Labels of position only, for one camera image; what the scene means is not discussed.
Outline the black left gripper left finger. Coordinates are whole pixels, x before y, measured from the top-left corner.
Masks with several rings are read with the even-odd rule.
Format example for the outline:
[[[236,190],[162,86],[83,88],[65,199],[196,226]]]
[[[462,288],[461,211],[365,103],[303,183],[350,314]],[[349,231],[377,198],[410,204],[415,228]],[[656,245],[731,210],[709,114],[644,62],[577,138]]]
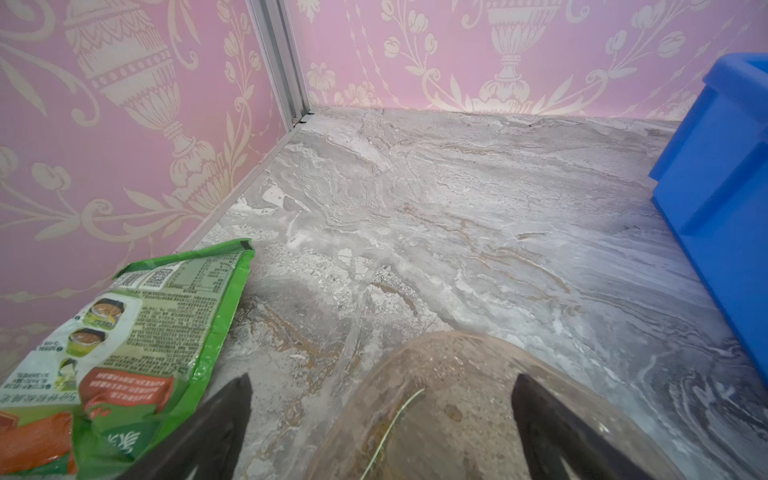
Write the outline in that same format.
[[[231,479],[251,415],[252,384],[243,374],[207,400],[122,479]]]

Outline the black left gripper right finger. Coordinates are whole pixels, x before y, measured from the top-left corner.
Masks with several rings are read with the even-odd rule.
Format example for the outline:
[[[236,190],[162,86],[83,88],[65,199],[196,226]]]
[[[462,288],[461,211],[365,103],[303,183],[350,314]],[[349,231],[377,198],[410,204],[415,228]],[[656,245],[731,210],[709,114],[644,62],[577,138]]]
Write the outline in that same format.
[[[517,377],[511,406],[533,479],[649,479],[538,381]]]

